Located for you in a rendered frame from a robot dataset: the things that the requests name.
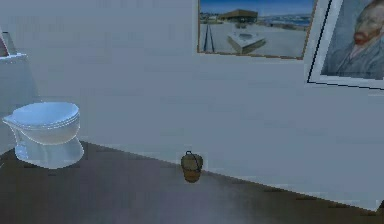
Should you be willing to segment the framed landscape picture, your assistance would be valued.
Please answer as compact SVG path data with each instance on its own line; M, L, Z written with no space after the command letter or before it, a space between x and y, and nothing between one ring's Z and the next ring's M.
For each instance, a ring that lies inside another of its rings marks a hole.
M196 0L197 51L301 60L318 0Z

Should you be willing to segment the white toilet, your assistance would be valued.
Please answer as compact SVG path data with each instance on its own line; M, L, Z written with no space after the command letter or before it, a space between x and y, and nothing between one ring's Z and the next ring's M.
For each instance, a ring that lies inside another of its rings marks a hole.
M11 148L24 162L58 169L78 162L80 109L71 102L45 102L22 53L0 57L0 152Z

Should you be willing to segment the framed portrait painting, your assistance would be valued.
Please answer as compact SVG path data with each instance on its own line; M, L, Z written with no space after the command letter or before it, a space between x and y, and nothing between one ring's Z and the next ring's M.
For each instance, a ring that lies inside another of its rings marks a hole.
M384 0L329 0L307 81L384 90Z

